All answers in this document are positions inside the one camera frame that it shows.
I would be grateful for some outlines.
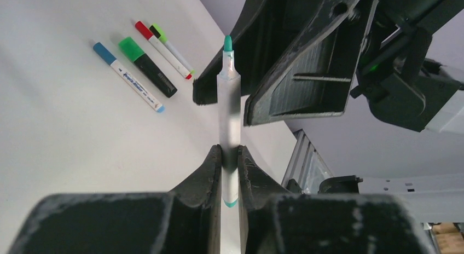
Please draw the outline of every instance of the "marker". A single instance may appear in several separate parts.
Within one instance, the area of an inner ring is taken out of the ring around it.
[[[239,198],[240,74],[235,70],[232,39],[224,40],[222,70],[217,75],[219,144],[222,150],[222,198],[233,207]]]
[[[103,44],[97,42],[94,45],[94,51],[111,67],[113,70],[121,76],[121,78],[131,88],[138,93],[138,95],[145,100],[148,105],[151,106],[155,111],[161,113],[164,111],[164,106],[158,101],[151,93],[145,90],[145,87],[111,54]]]
[[[164,31],[156,24],[152,24],[150,31],[155,35],[155,37],[162,43],[166,48],[182,63],[182,65],[190,71],[190,74],[194,74],[195,70],[188,63],[188,61],[181,55],[179,51],[167,40],[166,34]]]
[[[177,88],[131,37],[120,41],[119,48],[166,97],[170,98],[177,92]]]
[[[135,23],[135,28],[147,39],[153,47],[174,67],[185,79],[191,79],[192,75],[182,63],[164,46],[153,33],[141,22]]]

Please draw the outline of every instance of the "green marker cap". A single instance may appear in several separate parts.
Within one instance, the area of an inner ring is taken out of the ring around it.
[[[167,37],[166,37],[166,34],[164,33],[164,31],[160,28],[160,26],[158,26],[158,24],[156,23],[153,23],[152,24],[152,27],[155,28],[156,31],[158,31],[158,33],[160,34],[160,37],[158,38],[161,43],[166,43],[167,42]]]
[[[126,57],[131,61],[136,61],[140,56],[145,54],[145,52],[137,45],[136,42],[131,37],[127,37],[119,42],[119,48],[126,55]]]

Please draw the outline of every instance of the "white table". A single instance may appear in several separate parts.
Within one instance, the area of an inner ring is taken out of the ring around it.
[[[157,22],[198,74],[223,43],[199,0],[0,0],[0,253],[44,196],[167,191],[218,143],[216,106],[192,102],[192,83],[135,30],[137,20]],[[117,47],[125,36],[176,95],[165,98],[129,63]],[[160,99],[163,114],[93,52],[98,41]],[[283,122],[244,128],[242,144],[281,181],[295,144]],[[238,219],[237,207],[223,207],[223,253],[239,253]]]

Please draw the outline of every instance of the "white marker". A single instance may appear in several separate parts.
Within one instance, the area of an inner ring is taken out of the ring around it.
[[[121,76],[121,78],[138,93],[155,111],[161,113],[164,111],[164,106],[151,93],[145,90],[145,87],[140,84],[137,79],[113,56],[100,42],[94,45],[94,51],[113,68],[113,70]]]
[[[240,74],[235,70],[229,35],[224,40],[222,70],[217,75],[219,144],[222,153],[222,198],[233,207],[239,198]]]
[[[185,66],[185,68],[187,68],[187,70],[190,71],[190,74],[194,74],[195,71],[193,70],[193,67],[188,63],[188,61],[184,58],[184,56],[181,55],[181,53],[179,51],[177,51],[176,48],[174,48],[174,45],[172,45],[168,40],[167,40],[167,37],[166,37],[166,34],[164,33],[164,31],[156,24],[152,24],[150,26],[150,31],[153,33],[153,35],[155,35],[155,37],[162,43],[164,44],[164,46],[166,46],[166,48],[172,53],[174,54],[174,56],[182,63],[183,66]]]
[[[147,39],[150,44],[174,67],[185,79],[191,79],[190,71],[185,68],[182,63],[164,46],[153,33],[138,21],[135,23],[135,28]]]

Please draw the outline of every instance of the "mounting hole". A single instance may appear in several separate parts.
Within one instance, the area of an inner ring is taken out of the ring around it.
[[[348,11],[348,5],[345,2],[338,3],[332,10],[332,13],[335,15],[341,15]]]

